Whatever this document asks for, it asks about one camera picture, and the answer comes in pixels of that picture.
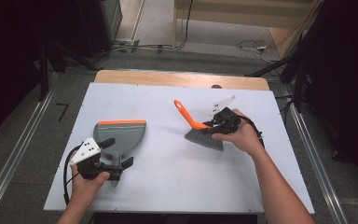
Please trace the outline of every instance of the orange brush handle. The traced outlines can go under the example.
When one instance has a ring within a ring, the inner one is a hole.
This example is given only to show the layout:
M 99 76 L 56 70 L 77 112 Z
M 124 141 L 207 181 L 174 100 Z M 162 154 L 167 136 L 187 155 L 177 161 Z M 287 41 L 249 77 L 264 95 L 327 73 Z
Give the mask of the orange brush handle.
M 206 128 L 211 128 L 208 125 L 205 125 L 203 123 L 198 123 L 196 121 L 194 121 L 190 114 L 187 112 L 186 108 L 184 105 L 182 105 L 182 103 L 180 103 L 178 100 L 174 100 L 173 103 L 175 104 L 176 108 L 179 110 L 179 112 L 182 114 L 182 116 L 187 120 L 188 124 L 190 124 L 190 126 L 193 129 L 206 129 Z

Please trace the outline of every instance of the white bracket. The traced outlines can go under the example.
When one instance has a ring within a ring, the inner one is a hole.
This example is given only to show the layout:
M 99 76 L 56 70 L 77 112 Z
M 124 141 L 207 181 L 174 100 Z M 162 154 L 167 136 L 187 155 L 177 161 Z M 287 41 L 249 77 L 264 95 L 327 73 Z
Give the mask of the white bracket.
M 76 152 L 75 156 L 69 161 L 69 164 L 76 164 L 100 152 L 101 149 L 98 147 L 98 144 L 95 142 L 95 140 L 92 137 L 87 138 L 86 141 L 84 141 L 81 145 L 80 149 Z
M 237 97 L 235 95 L 233 95 L 225 100 L 214 103 L 212 111 L 209 113 L 209 115 L 211 115 L 211 117 L 212 117 L 213 115 L 219 113 L 224 108 L 226 108 L 231 102 L 233 102 L 235 99 L 237 99 Z

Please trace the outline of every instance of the orange strip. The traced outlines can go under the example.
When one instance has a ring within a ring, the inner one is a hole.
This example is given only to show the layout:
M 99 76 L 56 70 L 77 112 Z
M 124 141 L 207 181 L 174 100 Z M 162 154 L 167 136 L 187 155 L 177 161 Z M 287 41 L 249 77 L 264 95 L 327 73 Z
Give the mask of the orange strip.
M 146 123 L 144 119 L 128 119 L 128 120 L 103 120 L 99 121 L 99 125 L 108 125 L 108 124 L 136 124 L 136 123 Z

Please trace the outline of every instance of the person's left hand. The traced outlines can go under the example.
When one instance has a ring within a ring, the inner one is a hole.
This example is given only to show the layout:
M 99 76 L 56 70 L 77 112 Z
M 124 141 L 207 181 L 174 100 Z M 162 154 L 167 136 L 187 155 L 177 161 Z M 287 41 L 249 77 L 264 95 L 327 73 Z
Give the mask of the person's left hand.
M 78 173 L 77 165 L 71 166 L 72 176 Z M 110 174 L 107 172 L 100 173 L 95 179 L 84 179 L 83 176 L 77 175 L 72 180 L 72 196 L 69 203 L 75 203 L 77 206 L 81 206 L 88 209 L 94 200 L 98 189 L 109 178 Z

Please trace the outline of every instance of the floor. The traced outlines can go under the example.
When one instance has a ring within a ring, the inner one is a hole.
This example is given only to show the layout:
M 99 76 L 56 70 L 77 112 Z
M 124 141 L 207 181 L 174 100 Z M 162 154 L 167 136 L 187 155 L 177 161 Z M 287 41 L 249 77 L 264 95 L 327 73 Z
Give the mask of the floor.
M 126 11 L 130 11 L 131 8 L 125 4 L 129 2 L 134 6 L 134 11 L 139 12 L 142 7 L 144 10 L 140 15 L 130 16 L 132 24 L 134 26 L 138 24 L 138 28 L 128 28 L 127 33 L 119 32 L 122 35 L 121 40 L 139 39 L 140 44 L 170 44 L 172 20 L 169 17 L 172 14 L 170 15 L 169 10 L 172 1 L 145 0 L 144 3 L 122 1 Z M 181 23 L 178 21 L 178 29 L 181 28 Z M 237 44 L 243 40 L 250 40 L 250 43 L 243 42 L 242 48 L 238 48 Z M 250 49 L 250 44 L 254 40 L 265 40 L 270 43 L 268 50 L 261 54 L 262 59 Z M 147 49 L 138 50 L 133 54 L 114 52 L 98 62 L 98 65 L 105 69 L 192 71 L 243 76 L 266 66 L 268 63 L 263 59 L 279 60 L 267 28 L 192 21 L 189 24 L 189 39 L 181 52 L 157 54 Z M 279 82 L 277 77 L 281 71 L 282 69 L 277 69 L 264 76 L 276 96 L 287 93 L 286 87 Z M 47 102 L 45 114 L 38 121 L 37 128 L 24 146 L 21 162 L 17 165 L 16 172 L 10 176 L 11 181 L 6 186 L 5 194 L 1 195 L 0 223 L 54 223 L 61 214 L 44 212 L 43 204 L 55 168 L 76 120 L 78 109 L 81 107 L 82 95 L 85 94 L 88 83 L 95 78 L 95 72 L 78 65 L 71 66 L 65 74 L 57 76 L 56 93 L 52 94 L 50 101 Z M 0 171 L 14 150 L 13 148 L 16 148 L 16 143 L 22 138 L 22 131 L 27 128 L 27 122 L 33 115 L 34 109 L 39 106 L 38 91 L 39 89 L 36 88 L 30 92 L 0 129 Z M 57 122 L 62 114 L 60 104 L 70 104 L 70 106 L 65 117 Z M 286 101 L 277 100 L 277 104 L 283 108 Z M 309 194 L 316 211 L 314 218 L 317 223 L 358 223 L 358 167 L 352 163 L 342 163 L 331 159 L 334 148 L 326 134 L 323 120 L 312 110 L 311 106 L 304 105 L 303 109 L 303 120 L 307 123 L 313 143 L 323 161 L 348 222 L 339 222 L 332 218 L 321 191 L 320 182 L 304 147 L 303 138 L 296 128 L 296 120 L 289 112 L 286 121 L 287 132 L 304 179 L 308 183 Z

